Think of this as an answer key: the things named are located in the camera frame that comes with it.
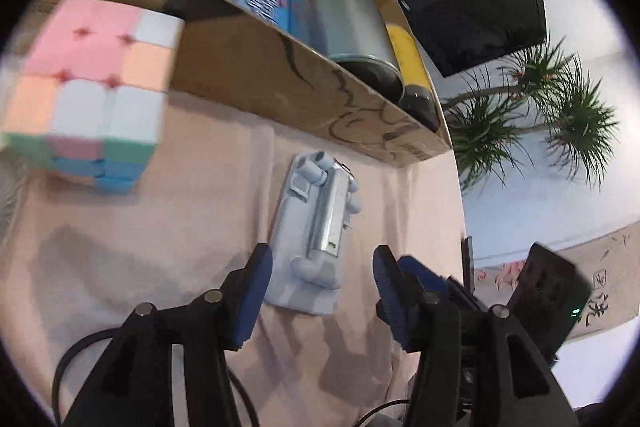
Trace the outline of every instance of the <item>spiky green foliage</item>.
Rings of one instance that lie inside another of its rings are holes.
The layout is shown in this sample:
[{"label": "spiky green foliage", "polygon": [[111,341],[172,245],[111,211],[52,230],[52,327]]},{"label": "spiky green foliage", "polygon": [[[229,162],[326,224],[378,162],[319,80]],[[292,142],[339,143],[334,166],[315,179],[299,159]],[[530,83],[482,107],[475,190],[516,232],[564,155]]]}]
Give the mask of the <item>spiky green foliage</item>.
[{"label": "spiky green foliage", "polygon": [[593,82],[589,72],[582,70],[578,58],[558,84],[552,104],[552,120],[547,143],[556,161],[554,165],[567,169],[575,178],[584,169],[591,186],[602,184],[607,164],[613,158],[611,148],[618,122],[612,107],[599,97],[600,82]]},{"label": "spiky green foliage", "polygon": [[[472,76],[477,90],[480,84]],[[488,82],[488,71],[485,82]],[[512,155],[518,142],[518,127],[513,124],[513,111],[521,100],[506,97],[495,101],[491,95],[465,100],[447,113],[447,126],[453,144],[462,190],[496,174],[504,184],[504,165],[520,170],[520,162]]]},{"label": "spiky green foliage", "polygon": [[564,55],[561,48],[563,42],[564,38],[552,46],[549,38],[542,44],[506,58],[504,73],[516,82],[518,96],[534,103],[536,116],[549,115],[552,97],[566,75],[567,65],[575,55]]}]

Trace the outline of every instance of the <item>rubik's cube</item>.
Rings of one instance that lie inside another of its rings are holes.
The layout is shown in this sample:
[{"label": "rubik's cube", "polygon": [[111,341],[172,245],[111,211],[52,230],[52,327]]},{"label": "rubik's cube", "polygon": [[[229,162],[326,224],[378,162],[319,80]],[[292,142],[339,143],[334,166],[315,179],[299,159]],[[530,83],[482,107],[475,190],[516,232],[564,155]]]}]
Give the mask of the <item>rubik's cube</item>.
[{"label": "rubik's cube", "polygon": [[60,1],[9,101],[9,143],[34,167],[129,192],[161,140],[183,25],[126,4]]}]

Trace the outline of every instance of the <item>blue gripper pad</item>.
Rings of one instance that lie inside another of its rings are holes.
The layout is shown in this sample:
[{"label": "blue gripper pad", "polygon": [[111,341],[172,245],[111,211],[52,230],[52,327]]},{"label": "blue gripper pad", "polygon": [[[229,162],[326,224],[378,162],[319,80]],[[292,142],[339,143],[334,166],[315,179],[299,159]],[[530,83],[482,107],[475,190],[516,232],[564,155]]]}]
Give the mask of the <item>blue gripper pad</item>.
[{"label": "blue gripper pad", "polygon": [[385,309],[391,334],[402,349],[410,348],[408,304],[404,294],[404,276],[391,249],[380,245],[373,252],[373,278]]},{"label": "blue gripper pad", "polygon": [[415,275],[423,290],[437,292],[445,297],[449,296],[449,283],[436,273],[429,270],[414,256],[403,255],[398,259],[398,266],[403,272],[409,272]]},{"label": "blue gripper pad", "polygon": [[230,292],[239,297],[234,303],[235,310],[231,310],[232,315],[235,315],[231,333],[231,342],[235,349],[240,349],[254,331],[272,269],[271,248],[265,243],[258,243],[244,268],[236,271],[238,277],[229,277],[233,274],[231,272],[222,285],[223,294]]}]

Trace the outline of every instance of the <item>plant stem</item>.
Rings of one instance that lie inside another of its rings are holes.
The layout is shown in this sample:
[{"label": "plant stem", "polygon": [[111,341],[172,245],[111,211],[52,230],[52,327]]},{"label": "plant stem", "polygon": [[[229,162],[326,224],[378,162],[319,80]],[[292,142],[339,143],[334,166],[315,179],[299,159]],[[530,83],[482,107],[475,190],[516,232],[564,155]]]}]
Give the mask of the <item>plant stem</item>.
[{"label": "plant stem", "polygon": [[464,102],[465,100],[469,100],[470,98],[480,98],[481,96],[493,96],[494,94],[513,94],[516,92],[520,92],[521,89],[518,86],[497,86],[497,87],[485,87],[484,89],[479,90],[471,90],[468,92],[464,92],[453,98],[450,98],[442,104],[442,110],[446,111],[451,109],[455,105],[458,105],[460,102]]},{"label": "plant stem", "polygon": [[529,127],[519,127],[515,132],[516,134],[529,134],[530,132],[552,129],[553,127],[558,127],[559,125],[560,121],[540,122]]}]

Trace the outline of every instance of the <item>table surface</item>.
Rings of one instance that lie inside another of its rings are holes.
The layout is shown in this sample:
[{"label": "table surface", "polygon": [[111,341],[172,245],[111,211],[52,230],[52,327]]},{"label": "table surface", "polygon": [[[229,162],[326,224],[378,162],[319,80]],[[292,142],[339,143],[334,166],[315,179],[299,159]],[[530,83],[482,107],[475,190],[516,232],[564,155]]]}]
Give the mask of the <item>table surface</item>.
[{"label": "table surface", "polygon": [[[0,255],[0,332],[47,408],[60,356],[81,337],[122,323],[142,301],[188,303],[268,241],[287,169],[326,150],[354,172],[363,210],[353,219],[335,314],[263,305],[251,339],[228,353],[266,427],[350,426],[404,397],[417,367],[377,319],[374,248],[388,244],[462,279],[462,198],[453,153],[396,169],[286,126],[184,93],[170,93],[164,138],[136,190],[105,195],[34,172]],[[85,350],[62,386],[66,412],[106,343]],[[187,425],[174,353],[176,426]],[[243,424],[247,423],[239,405]]]}]

